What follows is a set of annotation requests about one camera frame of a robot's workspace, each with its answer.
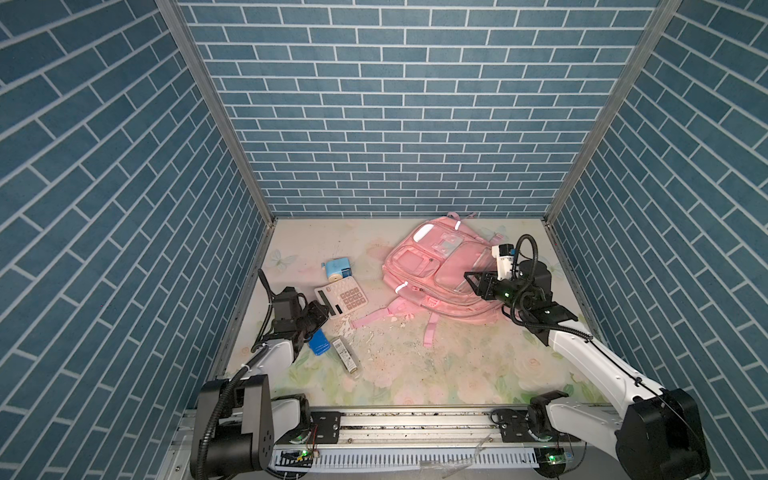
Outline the pink school backpack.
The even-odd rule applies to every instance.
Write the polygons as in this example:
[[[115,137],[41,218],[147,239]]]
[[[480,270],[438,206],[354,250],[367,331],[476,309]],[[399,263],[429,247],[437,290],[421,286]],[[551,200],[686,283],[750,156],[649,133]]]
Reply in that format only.
[[[492,250],[504,239],[502,234],[484,238],[455,212],[422,223],[390,251],[382,265],[383,281],[396,298],[352,326],[425,313],[429,320],[423,345],[429,348],[441,319],[472,325],[496,322],[501,303],[477,296],[464,274],[494,272]]]

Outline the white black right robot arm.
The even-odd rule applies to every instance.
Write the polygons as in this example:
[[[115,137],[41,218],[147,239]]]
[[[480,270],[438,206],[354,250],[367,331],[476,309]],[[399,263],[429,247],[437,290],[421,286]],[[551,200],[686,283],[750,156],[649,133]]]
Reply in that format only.
[[[530,401],[529,432],[539,440],[575,436],[611,455],[632,479],[688,479],[711,472],[699,408],[682,389],[651,380],[603,345],[555,302],[533,260],[520,273],[467,272],[473,292],[575,366],[612,408],[590,406],[556,390]]]

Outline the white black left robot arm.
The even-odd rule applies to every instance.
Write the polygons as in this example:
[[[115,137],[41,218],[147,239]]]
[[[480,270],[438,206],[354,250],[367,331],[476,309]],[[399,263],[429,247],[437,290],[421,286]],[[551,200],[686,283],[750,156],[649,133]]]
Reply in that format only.
[[[189,461],[194,479],[232,479],[269,467],[274,444],[308,423],[301,395],[272,399],[270,380],[286,371],[329,318],[328,309],[293,287],[265,288],[267,318],[250,359],[198,395]]]

